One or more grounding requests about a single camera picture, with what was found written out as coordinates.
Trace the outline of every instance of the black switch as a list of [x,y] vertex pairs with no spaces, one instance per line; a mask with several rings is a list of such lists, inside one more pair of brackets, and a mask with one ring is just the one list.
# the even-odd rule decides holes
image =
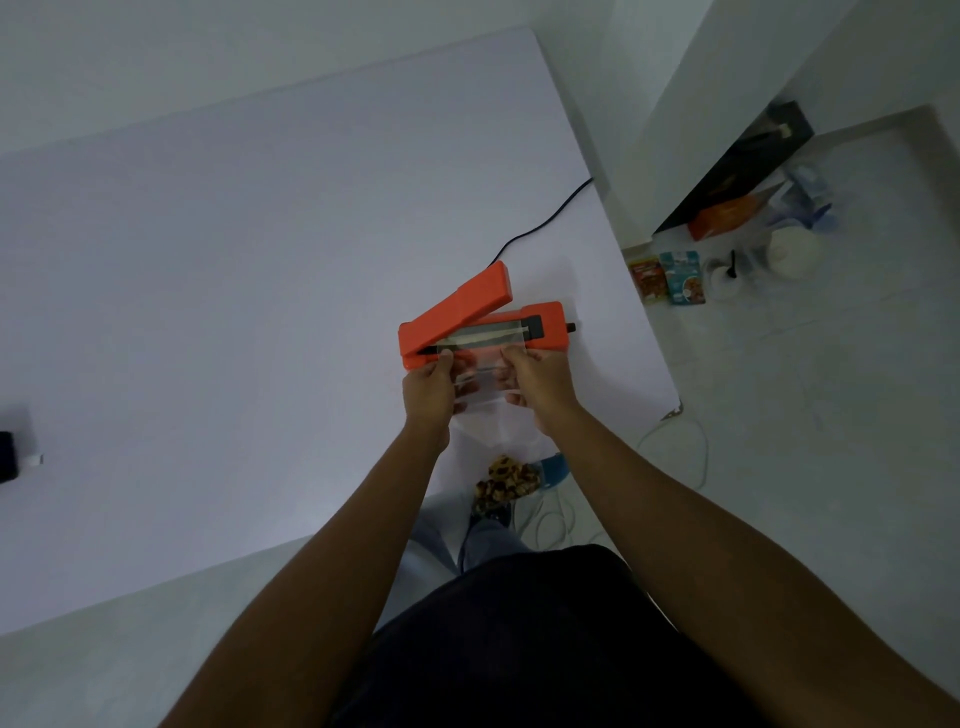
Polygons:
[[0,483],[6,483],[20,475],[16,467],[16,449],[13,447],[13,433],[0,432]]

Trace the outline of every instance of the black box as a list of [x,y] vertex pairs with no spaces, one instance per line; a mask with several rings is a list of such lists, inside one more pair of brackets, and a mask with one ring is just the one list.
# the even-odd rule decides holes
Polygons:
[[657,232],[685,225],[702,209],[750,194],[812,138],[813,129],[795,101],[768,107]]
[[13,447],[13,433],[0,432],[0,483],[6,483],[20,475],[16,467],[16,449]]

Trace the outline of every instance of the orange box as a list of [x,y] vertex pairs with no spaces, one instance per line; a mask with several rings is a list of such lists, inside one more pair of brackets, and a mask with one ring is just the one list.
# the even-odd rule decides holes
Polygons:
[[753,195],[745,195],[736,200],[700,210],[686,226],[694,240],[703,240],[705,237],[736,230],[756,215],[759,209],[760,200]]

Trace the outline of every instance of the snack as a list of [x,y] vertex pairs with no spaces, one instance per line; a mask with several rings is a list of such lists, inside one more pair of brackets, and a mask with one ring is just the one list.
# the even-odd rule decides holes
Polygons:
[[700,273],[700,256],[696,251],[664,253],[660,255],[660,265],[666,274],[670,301],[678,305],[707,302],[704,279]]
[[666,284],[666,275],[656,256],[635,260],[627,265],[634,275],[634,282],[644,303],[669,298],[670,289]]
[[536,469],[516,461],[510,455],[500,455],[487,470],[489,479],[474,487],[473,512],[486,513],[497,506],[528,496],[540,487]]

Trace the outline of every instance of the hand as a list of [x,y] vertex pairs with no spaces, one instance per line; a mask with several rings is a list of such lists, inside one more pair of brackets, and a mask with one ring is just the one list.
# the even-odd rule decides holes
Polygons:
[[469,385],[458,391],[454,379],[467,369],[455,360],[453,352],[443,350],[437,361],[415,369],[403,378],[403,406],[407,411],[407,427],[436,436],[440,450],[450,443],[450,418],[463,412],[466,405],[456,402]]
[[508,393],[507,402],[533,409],[543,434],[550,436],[555,418],[580,409],[566,354],[504,347],[503,358],[504,366],[497,370],[499,386],[520,390]]

